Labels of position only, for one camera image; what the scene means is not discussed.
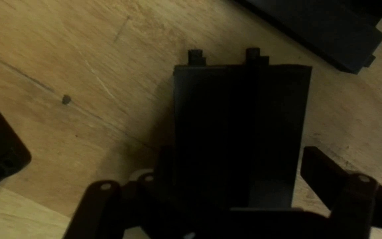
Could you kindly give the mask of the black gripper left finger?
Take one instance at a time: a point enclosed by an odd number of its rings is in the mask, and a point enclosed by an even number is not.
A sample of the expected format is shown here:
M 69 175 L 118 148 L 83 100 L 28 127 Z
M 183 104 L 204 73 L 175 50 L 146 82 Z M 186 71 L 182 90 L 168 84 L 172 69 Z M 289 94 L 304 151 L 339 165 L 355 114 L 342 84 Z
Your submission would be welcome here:
M 228 239 L 228 215 L 204 196 L 195 175 L 147 172 L 125 184 L 105 179 L 82 193 L 62 239 L 126 239 L 140 227 L 150 239 Z

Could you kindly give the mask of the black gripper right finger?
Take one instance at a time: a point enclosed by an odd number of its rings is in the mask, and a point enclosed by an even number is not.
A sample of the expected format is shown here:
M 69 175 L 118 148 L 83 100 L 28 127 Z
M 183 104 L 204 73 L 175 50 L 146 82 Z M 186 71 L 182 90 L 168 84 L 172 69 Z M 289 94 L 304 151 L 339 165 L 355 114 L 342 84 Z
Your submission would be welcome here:
M 302 152 L 301 176 L 330 209 L 330 239 L 369 239 L 382 229 L 382 184 L 373 176 L 347 171 L 316 146 Z

